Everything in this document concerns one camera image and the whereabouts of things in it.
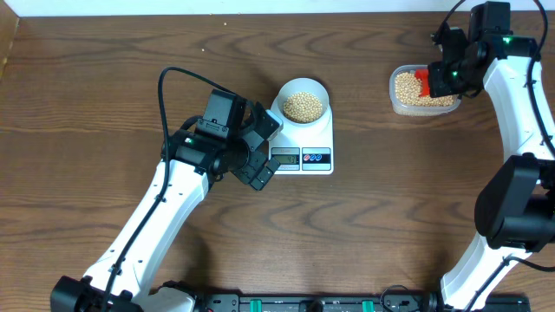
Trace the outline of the red plastic scoop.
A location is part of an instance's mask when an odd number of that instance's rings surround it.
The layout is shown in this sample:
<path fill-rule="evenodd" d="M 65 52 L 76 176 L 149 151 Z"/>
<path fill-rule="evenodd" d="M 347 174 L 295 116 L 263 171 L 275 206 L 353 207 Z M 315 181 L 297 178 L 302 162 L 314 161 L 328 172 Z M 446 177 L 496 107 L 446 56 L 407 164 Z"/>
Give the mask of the red plastic scoop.
<path fill-rule="evenodd" d="M 427 69 L 416 69 L 415 78 L 421 83 L 420 97 L 430 96 L 430 87 L 428 84 L 429 72 Z"/>

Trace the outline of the white digital kitchen scale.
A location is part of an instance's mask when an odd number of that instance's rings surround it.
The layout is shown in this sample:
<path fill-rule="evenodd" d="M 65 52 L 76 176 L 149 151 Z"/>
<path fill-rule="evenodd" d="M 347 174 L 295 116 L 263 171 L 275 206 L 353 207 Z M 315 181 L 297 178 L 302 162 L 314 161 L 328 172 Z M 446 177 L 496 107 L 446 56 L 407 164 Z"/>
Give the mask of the white digital kitchen scale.
<path fill-rule="evenodd" d="M 282 131 L 270 142 L 270 156 L 281 166 L 277 174 L 330 175 L 334 171 L 333 115 L 326 92 L 298 93 L 307 100 L 319 100 L 321 116 L 310 123 L 297 123 L 284 114 L 285 103 L 295 94 L 279 95 L 271 111 L 283 121 Z"/>

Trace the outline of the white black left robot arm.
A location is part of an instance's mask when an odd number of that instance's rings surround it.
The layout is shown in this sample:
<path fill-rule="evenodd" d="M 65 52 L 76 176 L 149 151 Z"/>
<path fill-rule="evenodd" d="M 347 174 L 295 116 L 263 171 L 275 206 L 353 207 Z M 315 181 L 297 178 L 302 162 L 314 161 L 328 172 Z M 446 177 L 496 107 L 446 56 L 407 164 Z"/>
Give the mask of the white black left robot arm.
<path fill-rule="evenodd" d="M 212 185 L 231 172 L 256 191 L 278 169 L 260 151 L 283 122 L 250 101 L 186 120 L 168 135 L 153 180 L 105 253 L 81 279 L 62 276 L 50 295 L 53 311 L 193 311 L 197 298 L 179 283 L 153 280 L 173 240 Z"/>

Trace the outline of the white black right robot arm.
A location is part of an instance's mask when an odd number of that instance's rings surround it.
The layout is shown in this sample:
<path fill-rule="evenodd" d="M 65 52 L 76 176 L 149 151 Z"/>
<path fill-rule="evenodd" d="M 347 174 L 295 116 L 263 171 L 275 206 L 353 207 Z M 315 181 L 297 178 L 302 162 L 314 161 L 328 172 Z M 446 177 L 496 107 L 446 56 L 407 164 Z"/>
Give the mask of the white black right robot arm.
<path fill-rule="evenodd" d="M 545 39 L 516 36 L 511 5 L 486 1 L 472 8 L 467 30 L 442 22 L 433 34 L 442 59 L 428 65 L 431 97 L 474 98 L 494 106 L 504 164 L 476 199 L 476 233 L 459 262 L 427 295 L 424 311 L 476 311 L 502 278 L 554 241 L 554 120 L 542 85 Z"/>

